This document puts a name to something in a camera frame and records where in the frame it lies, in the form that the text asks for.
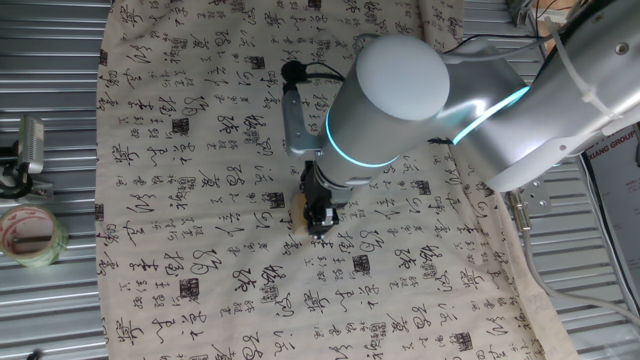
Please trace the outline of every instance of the black cable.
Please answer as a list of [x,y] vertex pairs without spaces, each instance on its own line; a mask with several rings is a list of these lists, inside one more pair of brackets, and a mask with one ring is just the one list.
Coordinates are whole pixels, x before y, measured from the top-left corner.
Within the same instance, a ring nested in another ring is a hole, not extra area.
[[455,48],[445,52],[445,54],[448,54],[452,51],[457,50],[458,48],[460,48],[461,46],[463,46],[464,44],[468,43],[471,40],[480,38],[480,37],[496,37],[496,38],[503,38],[503,39],[533,39],[533,40],[537,40],[540,39],[539,36],[533,36],[533,35],[501,35],[501,34],[476,34],[473,36],[470,36],[468,38],[466,38],[464,41],[462,41],[460,44],[458,44],[458,46],[456,46]]
[[536,36],[540,36],[540,29],[538,29],[538,6],[540,5],[540,0],[536,1]]
[[344,82],[344,76],[340,75],[333,75],[333,74],[323,74],[323,73],[314,73],[314,74],[307,74],[307,79],[331,79],[331,80],[336,80],[336,81],[340,81],[340,82]]
[[310,65],[322,65],[322,66],[326,67],[327,69],[329,69],[329,70],[333,71],[334,73],[336,73],[338,76],[340,76],[340,78],[342,78],[342,80],[341,80],[341,81],[344,81],[344,80],[345,80],[344,76],[342,76],[342,74],[340,74],[340,72],[339,72],[338,70],[336,70],[336,69],[332,68],[331,66],[329,66],[329,65],[327,65],[327,64],[325,64],[325,63],[321,63],[321,62],[312,62],[312,63],[308,63],[308,64],[306,64],[306,66],[310,66]]
[[453,145],[453,141],[451,141],[451,139],[449,138],[433,138],[433,139],[429,139],[427,140],[429,142],[429,144],[436,144],[436,145]]
[[558,0],[553,0],[546,9],[544,9],[544,11],[542,12],[542,14],[540,14],[540,16],[536,16],[536,23],[538,23],[538,19],[540,19],[541,17],[544,16],[544,14],[551,8],[551,6],[553,6],[553,4],[555,4],[556,2],[558,2]]

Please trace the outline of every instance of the white cable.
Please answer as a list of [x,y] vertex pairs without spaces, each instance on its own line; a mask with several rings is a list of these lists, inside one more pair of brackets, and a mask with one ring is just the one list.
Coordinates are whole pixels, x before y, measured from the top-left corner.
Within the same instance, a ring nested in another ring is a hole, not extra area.
[[596,94],[596,89],[593,86],[590,86],[589,84],[587,84],[587,82],[584,81],[584,79],[582,79],[580,74],[578,74],[578,71],[576,71],[576,68],[573,66],[571,59],[569,59],[569,54],[567,53],[567,50],[562,44],[560,35],[558,35],[558,29],[556,28],[556,24],[554,24],[551,21],[551,18],[548,16],[544,18],[544,21],[547,23],[547,27],[549,28],[549,32],[551,33],[551,36],[553,36],[553,39],[556,41],[556,50],[558,51],[560,60],[562,60],[562,64],[567,69],[569,76],[571,77],[573,82],[578,87],[578,90],[580,90],[580,93],[582,94],[582,101],[586,103],[591,103],[593,106],[595,106],[596,109],[598,109],[598,111],[600,111],[604,116],[607,116],[611,120],[620,119],[621,118],[620,115],[616,114],[614,111],[609,109],[600,100],[600,98],[598,98],[598,95]]
[[533,263],[533,250],[531,248],[531,236],[529,234],[529,230],[523,230],[522,231],[522,240],[524,242],[524,255],[525,255],[525,258],[527,260],[527,267],[529,268],[529,272],[531,272],[531,276],[533,276],[533,278],[536,280],[538,285],[540,285],[540,287],[549,296],[552,296],[552,297],[557,298],[557,299],[564,299],[564,300],[573,301],[573,302],[577,302],[577,303],[585,304],[585,305],[598,306],[598,307],[601,307],[601,308],[605,308],[605,309],[609,309],[609,310],[615,311],[618,314],[620,314],[620,315],[624,316],[625,318],[627,318],[629,321],[634,323],[636,326],[640,327],[640,318],[638,316],[636,316],[635,314],[633,314],[629,310],[626,310],[626,309],[623,309],[623,308],[617,306],[616,304],[614,304],[612,302],[605,301],[605,300],[600,300],[600,299],[594,299],[594,298],[590,298],[590,297],[586,297],[586,296],[564,294],[564,293],[561,293],[559,291],[556,291],[556,290],[552,289],[549,285],[547,285],[547,283],[544,282],[542,277],[540,277],[540,274],[538,274],[538,270],[536,270],[536,266]]
[[457,54],[443,54],[442,56],[442,60],[444,60],[445,64],[460,64],[462,62],[465,61],[491,61],[491,60],[497,60],[497,59],[502,59],[511,55],[515,55],[515,54],[519,54],[521,52],[524,52],[526,50],[529,50],[531,48],[535,48],[538,47],[542,44],[544,44],[545,42],[549,41],[553,39],[553,37],[551,35],[545,36],[543,38],[540,38],[530,44],[527,44],[523,47],[517,48],[515,50],[509,50],[509,51],[505,51],[505,52],[501,52],[499,54],[495,54],[495,55],[482,55],[482,56],[477,56],[477,55],[457,55]]

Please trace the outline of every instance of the fabric cloth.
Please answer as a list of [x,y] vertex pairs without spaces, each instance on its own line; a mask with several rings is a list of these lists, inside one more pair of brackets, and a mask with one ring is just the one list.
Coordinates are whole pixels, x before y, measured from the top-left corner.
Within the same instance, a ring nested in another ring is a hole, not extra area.
[[[409,1],[116,1],[96,105],[110,358],[572,358],[501,200],[446,146],[356,189],[324,240],[291,236],[281,66],[345,74],[358,34],[422,22]],[[299,86],[311,133],[339,86]]]

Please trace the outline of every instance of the robotic arm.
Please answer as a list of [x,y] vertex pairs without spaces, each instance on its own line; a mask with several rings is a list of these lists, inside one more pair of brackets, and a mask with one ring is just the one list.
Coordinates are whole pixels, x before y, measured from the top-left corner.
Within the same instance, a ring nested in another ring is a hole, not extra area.
[[323,237],[354,187],[426,139],[452,139],[489,187],[507,191],[631,125],[640,114],[637,19],[632,1],[592,2],[558,37],[530,87],[483,40],[440,55],[412,37],[376,38],[358,55],[317,137],[305,130],[296,87],[305,67],[285,64],[288,152],[315,157],[301,177],[309,234]]

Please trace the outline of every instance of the metal bracket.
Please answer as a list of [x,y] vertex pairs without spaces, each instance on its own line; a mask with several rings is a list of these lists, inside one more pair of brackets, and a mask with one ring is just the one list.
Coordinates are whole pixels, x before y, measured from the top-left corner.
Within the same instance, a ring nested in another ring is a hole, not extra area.
[[524,206],[529,212],[529,215],[544,215],[551,213],[552,209],[549,192],[547,191],[547,186],[544,184],[542,178],[537,178],[521,186],[520,195],[522,196]]
[[284,135],[287,153],[291,157],[301,157],[307,151],[319,151],[318,137],[311,135],[304,126],[304,113],[300,93],[288,90],[282,97]]
[[535,0],[507,0],[509,14],[516,26],[524,26],[527,23],[527,14]]
[[33,188],[31,192],[22,199],[19,199],[20,203],[38,203],[43,200],[53,199],[53,183],[45,181],[33,180]]

